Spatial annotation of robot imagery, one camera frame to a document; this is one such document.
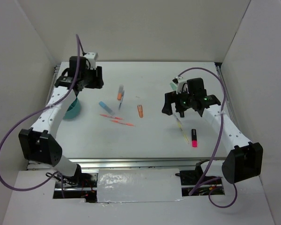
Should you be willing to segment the orange grey highlighter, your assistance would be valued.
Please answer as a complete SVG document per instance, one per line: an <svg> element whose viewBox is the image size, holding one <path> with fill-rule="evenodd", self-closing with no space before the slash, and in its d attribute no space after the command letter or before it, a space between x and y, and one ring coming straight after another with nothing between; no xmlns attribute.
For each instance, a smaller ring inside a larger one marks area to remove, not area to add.
<svg viewBox="0 0 281 225"><path fill-rule="evenodd" d="M117 100L120 101L122 99L124 93L124 86L121 84L118 89Z"/></svg>

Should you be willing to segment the light blue highlighter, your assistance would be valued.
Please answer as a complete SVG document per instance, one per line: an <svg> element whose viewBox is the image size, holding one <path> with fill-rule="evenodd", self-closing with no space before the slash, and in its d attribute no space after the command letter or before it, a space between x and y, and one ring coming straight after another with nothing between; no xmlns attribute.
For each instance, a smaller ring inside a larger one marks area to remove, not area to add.
<svg viewBox="0 0 281 225"><path fill-rule="evenodd" d="M114 115L115 112L106 104L104 103L103 101L100 101L99 102L99 105L110 115Z"/></svg>

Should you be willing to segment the orange pen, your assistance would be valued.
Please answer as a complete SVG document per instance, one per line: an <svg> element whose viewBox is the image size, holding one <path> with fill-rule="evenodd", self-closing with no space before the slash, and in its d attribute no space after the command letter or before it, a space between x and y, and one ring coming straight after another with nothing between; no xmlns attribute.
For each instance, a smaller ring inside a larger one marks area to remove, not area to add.
<svg viewBox="0 0 281 225"><path fill-rule="evenodd" d="M114 120L124 120L124 119L121 118L121 117L116 117L116 116L107 115L107 114L100 114L100 116L106 117L106 118L110 118L110 119L114 119Z"/></svg>
<svg viewBox="0 0 281 225"><path fill-rule="evenodd" d="M113 123L117 123L117 124L121 124L121 125L125 125L125 126L135 127L134 124L122 122L122 121L119 121L119 120L110 120L110 121L113 122Z"/></svg>

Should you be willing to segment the teal round organizer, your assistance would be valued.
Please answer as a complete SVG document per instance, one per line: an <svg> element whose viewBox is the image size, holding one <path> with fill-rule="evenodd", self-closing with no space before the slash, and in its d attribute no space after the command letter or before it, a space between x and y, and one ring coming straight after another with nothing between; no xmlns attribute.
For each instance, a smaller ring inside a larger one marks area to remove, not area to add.
<svg viewBox="0 0 281 225"><path fill-rule="evenodd" d="M69 106L68 110L66 111L63 119L64 120L72 120L76 118L81 111L81 104L78 98Z"/></svg>

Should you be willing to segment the green highlighter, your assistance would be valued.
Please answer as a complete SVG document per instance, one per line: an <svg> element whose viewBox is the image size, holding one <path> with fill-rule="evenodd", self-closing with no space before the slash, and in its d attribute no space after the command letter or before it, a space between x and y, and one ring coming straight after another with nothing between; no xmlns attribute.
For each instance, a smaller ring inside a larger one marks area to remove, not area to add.
<svg viewBox="0 0 281 225"><path fill-rule="evenodd" d="M170 83L170 87L173 89L173 90L176 90L177 89L177 85L173 82Z"/></svg>

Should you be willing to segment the blue capped black highlighter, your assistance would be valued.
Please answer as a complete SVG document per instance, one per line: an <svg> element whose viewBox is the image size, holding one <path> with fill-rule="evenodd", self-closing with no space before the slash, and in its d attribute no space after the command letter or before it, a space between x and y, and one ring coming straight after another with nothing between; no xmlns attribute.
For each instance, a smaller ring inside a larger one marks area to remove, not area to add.
<svg viewBox="0 0 281 225"><path fill-rule="evenodd" d="M181 118L184 118L185 117L185 110L181 110L179 112L179 115L180 115Z"/></svg>

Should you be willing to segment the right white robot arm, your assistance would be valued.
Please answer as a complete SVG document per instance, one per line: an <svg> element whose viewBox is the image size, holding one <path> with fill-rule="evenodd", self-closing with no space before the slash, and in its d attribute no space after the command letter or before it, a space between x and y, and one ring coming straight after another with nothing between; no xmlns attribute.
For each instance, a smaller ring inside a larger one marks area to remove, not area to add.
<svg viewBox="0 0 281 225"><path fill-rule="evenodd" d="M226 181L234 184L259 176L263 158L261 144L253 143L240 132L221 108L220 100L207 94L203 79L175 77L170 86L173 91L165 94L162 113L171 116L177 112L183 118L186 110L193 109L220 133L220 143L228 153L221 167Z"/></svg>

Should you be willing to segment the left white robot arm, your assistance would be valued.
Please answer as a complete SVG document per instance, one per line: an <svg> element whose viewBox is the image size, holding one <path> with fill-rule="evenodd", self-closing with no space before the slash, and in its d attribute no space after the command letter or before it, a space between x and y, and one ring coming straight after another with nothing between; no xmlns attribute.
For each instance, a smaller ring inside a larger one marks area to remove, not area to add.
<svg viewBox="0 0 281 225"><path fill-rule="evenodd" d="M84 88L103 87L102 67L96 65L97 58L95 52L70 57L69 67L54 84L48 108L29 129L22 129L18 135L26 160L49 165L61 173L72 187L78 187L83 182L81 167L63 156L62 147L55 138L66 111L79 92Z"/></svg>

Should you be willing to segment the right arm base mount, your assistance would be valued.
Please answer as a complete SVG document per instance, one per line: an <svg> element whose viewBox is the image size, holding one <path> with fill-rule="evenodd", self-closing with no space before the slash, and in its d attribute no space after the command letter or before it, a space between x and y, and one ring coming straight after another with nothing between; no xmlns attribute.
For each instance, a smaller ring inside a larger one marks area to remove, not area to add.
<svg viewBox="0 0 281 225"><path fill-rule="evenodd" d="M197 163L195 165L195 168L192 170L181 170L180 172L175 174L175 176L180 178L183 197L189 196L189 193L198 183L200 177L204 172L201 167L201 164L204 162L208 162L208 160ZM209 195L210 193L211 195L224 195L224 188L222 187L222 181L220 179L201 185L194 191L193 196L205 196Z"/></svg>

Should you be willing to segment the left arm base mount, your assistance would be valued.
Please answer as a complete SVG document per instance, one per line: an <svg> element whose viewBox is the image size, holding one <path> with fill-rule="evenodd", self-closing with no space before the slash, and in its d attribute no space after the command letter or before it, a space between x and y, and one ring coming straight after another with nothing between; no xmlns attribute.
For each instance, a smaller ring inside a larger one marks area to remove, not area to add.
<svg viewBox="0 0 281 225"><path fill-rule="evenodd" d="M98 173L82 173L78 180L57 173L53 199L82 199L87 203L97 203Z"/></svg>

